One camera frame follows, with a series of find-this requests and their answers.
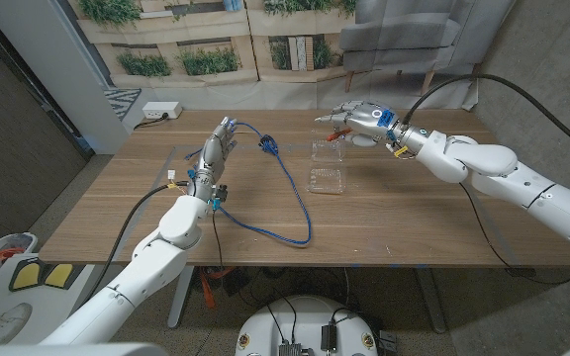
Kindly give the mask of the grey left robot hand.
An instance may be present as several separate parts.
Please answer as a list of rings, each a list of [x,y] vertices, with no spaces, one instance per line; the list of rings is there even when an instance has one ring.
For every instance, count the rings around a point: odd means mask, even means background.
[[[194,178],[194,197],[208,201],[214,195],[214,187],[223,175],[226,159],[237,144],[234,140],[236,125],[235,119],[224,117],[206,140]]]

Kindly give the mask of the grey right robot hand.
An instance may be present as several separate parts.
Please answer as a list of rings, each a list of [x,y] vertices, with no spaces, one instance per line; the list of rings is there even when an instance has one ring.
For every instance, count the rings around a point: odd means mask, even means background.
[[[362,147],[372,147],[380,141],[397,144],[398,133],[393,126],[398,120],[390,108],[358,100],[343,102],[329,114],[316,118],[318,123],[331,123],[334,134],[340,134],[345,141]]]

